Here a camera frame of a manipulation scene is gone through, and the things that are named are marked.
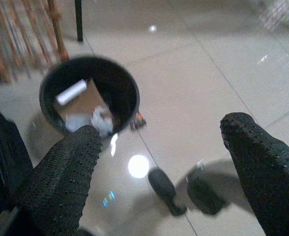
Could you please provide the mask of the crumpled white paper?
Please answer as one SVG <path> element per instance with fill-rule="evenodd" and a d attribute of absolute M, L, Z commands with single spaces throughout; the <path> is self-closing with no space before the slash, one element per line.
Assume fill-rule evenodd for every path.
<path fill-rule="evenodd" d="M 88 114 L 69 114 L 65 118 L 65 127 L 69 132 L 75 132 L 85 125 L 91 125 L 91 116 Z"/>
<path fill-rule="evenodd" d="M 92 126 L 100 133 L 102 138 L 113 132 L 112 113 L 108 107 L 98 106 L 94 109 L 91 117 Z"/>

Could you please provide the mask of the large black bag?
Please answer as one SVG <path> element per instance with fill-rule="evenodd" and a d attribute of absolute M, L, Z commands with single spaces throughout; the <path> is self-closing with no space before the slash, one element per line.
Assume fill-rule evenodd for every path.
<path fill-rule="evenodd" d="M 0 112 L 0 213 L 32 170 L 16 124 Z"/>

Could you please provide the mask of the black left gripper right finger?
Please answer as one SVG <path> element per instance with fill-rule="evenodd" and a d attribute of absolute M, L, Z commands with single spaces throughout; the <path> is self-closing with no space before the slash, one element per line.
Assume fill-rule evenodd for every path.
<path fill-rule="evenodd" d="M 220 122 L 243 192 L 266 236 L 289 236 L 289 146 L 242 112 Z"/>

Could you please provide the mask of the silver black robot right leg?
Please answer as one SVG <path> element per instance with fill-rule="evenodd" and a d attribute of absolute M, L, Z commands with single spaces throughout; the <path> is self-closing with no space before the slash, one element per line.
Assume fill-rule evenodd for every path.
<path fill-rule="evenodd" d="M 205 164 L 201 160 L 187 174 L 187 194 L 195 207 L 203 214 L 214 216 L 227 206 L 227 202 L 217 195 L 211 185 L 204 180 L 204 170 Z"/>

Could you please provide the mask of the dark snack wrapper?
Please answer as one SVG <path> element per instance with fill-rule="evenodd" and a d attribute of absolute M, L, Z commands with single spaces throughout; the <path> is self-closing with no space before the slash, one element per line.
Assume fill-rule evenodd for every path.
<path fill-rule="evenodd" d="M 146 120 L 140 112 L 137 112 L 130 122 L 130 129 L 137 130 L 146 125 Z"/>

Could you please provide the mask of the brown cardboard piece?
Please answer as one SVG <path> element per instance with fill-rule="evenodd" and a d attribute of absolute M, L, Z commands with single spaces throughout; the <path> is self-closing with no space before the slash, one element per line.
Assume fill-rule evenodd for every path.
<path fill-rule="evenodd" d="M 94 109 L 98 106 L 108 107 L 106 102 L 101 97 L 100 92 L 98 91 L 93 80 L 85 80 L 87 82 L 87 89 L 75 99 L 70 101 L 64 106 L 61 106 L 56 101 L 56 96 L 63 92 L 58 92 L 53 100 L 53 108 L 65 121 L 66 115 L 69 114 L 88 114 L 92 116 Z"/>

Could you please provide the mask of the folded wooden rack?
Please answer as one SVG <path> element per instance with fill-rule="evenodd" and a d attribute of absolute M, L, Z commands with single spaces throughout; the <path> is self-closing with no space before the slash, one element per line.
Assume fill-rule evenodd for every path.
<path fill-rule="evenodd" d="M 0 0 L 0 83 L 69 59 L 56 0 Z"/>

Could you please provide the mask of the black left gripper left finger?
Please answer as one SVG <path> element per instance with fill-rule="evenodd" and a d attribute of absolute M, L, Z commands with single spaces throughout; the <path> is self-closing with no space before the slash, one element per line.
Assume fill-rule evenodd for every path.
<path fill-rule="evenodd" d="M 14 236 L 75 236 L 101 152 L 90 125 L 58 141 L 11 197 L 21 207 Z"/>

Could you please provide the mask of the white tube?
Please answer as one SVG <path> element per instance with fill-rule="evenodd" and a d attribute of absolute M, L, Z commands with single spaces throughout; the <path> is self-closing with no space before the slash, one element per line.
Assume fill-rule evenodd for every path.
<path fill-rule="evenodd" d="M 64 106 L 73 99 L 75 99 L 77 96 L 79 96 L 81 93 L 86 91 L 87 89 L 87 82 L 85 80 L 80 80 L 77 83 L 73 84 L 60 94 L 56 96 L 56 101 L 59 105 Z"/>

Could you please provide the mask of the round black rubbish bin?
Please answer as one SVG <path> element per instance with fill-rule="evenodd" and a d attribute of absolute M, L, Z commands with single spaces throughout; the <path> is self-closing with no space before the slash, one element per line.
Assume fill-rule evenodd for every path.
<path fill-rule="evenodd" d="M 101 56 L 85 55 L 61 62 L 44 77 L 39 104 L 47 122 L 59 133 L 70 132 L 54 108 L 56 96 L 79 80 L 93 80 L 110 111 L 119 118 L 113 133 L 126 128 L 139 111 L 140 93 L 132 75 L 120 64 Z"/>

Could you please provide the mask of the clear plastic bag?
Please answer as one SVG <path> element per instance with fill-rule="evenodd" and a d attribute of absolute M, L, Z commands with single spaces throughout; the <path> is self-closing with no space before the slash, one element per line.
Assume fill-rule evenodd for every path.
<path fill-rule="evenodd" d="M 289 0 L 261 0 L 260 20 L 268 30 L 275 30 L 280 25 L 289 27 Z"/>

